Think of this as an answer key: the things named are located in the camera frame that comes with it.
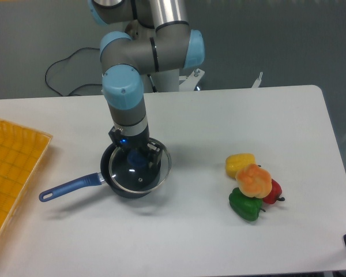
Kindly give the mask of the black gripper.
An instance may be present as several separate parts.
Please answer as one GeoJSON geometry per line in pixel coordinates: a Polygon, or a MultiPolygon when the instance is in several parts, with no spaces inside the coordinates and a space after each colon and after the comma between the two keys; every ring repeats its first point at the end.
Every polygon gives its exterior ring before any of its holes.
{"type": "Polygon", "coordinates": [[[163,147],[160,143],[149,143],[150,135],[148,126],[141,133],[134,136],[126,136],[113,126],[108,135],[112,141],[112,144],[108,147],[109,155],[117,148],[133,149],[143,154],[149,169],[154,169],[159,165],[163,147]]]}

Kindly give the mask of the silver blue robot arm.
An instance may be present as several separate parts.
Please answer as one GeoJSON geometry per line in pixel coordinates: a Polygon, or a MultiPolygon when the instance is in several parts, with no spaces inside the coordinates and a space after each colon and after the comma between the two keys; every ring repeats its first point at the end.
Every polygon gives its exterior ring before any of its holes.
{"type": "Polygon", "coordinates": [[[190,28],[184,1],[88,1],[88,6],[100,25],[136,20],[155,32],[139,39],[110,32],[100,42],[99,57],[102,93],[114,122],[112,142],[157,163],[162,148],[149,141],[142,76],[201,65],[202,34],[190,28]]]}

